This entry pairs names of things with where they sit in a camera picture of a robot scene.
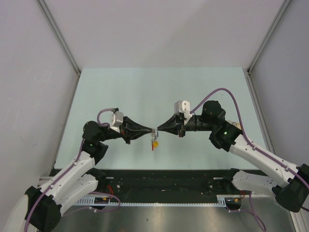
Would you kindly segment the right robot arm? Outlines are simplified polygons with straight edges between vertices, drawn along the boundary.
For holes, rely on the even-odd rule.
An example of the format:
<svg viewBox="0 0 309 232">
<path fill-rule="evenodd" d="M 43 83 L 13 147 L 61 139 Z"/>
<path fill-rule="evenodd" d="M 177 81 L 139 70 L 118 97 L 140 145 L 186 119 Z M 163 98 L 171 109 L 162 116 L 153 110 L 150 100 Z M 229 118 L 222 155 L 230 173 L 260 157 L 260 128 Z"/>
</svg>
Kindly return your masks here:
<svg viewBox="0 0 309 232">
<path fill-rule="evenodd" d="M 217 148 L 237 155 L 264 173 L 264 176 L 230 169 L 223 189 L 252 191 L 275 198 L 284 209 L 298 213 L 309 195 L 309 167 L 281 159 L 247 138 L 243 130 L 225 119 L 218 101 L 206 101 L 200 115 L 189 113 L 188 101 L 174 104 L 174 115 L 158 126 L 159 131 L 184 137 L 188 131 L 210 131 L 209 140 Z"/>
</svg>

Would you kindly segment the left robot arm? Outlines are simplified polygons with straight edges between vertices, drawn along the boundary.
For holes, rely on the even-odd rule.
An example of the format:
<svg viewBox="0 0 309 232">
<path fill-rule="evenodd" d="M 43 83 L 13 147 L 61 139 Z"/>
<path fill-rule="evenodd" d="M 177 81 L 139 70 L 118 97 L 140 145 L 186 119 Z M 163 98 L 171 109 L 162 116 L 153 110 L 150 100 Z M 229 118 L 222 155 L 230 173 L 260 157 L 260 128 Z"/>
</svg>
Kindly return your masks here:
<svg viewBox="0 0 309 232">
<path fill-rule="evenodd" d="M 23 230 L 26 232 L 29 226 L 33 226 L 41 232 L 51 232 L 78 200 L 106 189 L 105 173 L 95 168 L 107 152 L 108 145 L 104 141 L 121 138 L 130 144 L 153 131 L 121 112 L 113 113 L 111 123 L 87 122 L 78 154 L 73 160 L 40 187 L 27 189 L 28 211 Z"/>
</svg>

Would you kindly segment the metal key organizer red handle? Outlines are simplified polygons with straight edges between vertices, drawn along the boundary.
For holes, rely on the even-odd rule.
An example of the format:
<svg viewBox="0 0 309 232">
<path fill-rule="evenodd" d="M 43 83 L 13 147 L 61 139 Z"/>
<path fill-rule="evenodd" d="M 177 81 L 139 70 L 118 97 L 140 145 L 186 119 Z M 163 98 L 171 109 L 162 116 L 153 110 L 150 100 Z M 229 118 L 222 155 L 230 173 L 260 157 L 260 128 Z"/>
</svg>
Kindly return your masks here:
<svg viewBox="0 0 309 232">
<path fill-rule="evenodd" d="M 153 147 L 153 142 L 158 141 L 158 137 L 156 134 L 157 129 L 152 129 L 150 135 L 151 135 L 151 146 L 152 146 L 152 151 L 154 151 L 156 148 Z"/>
</svg>

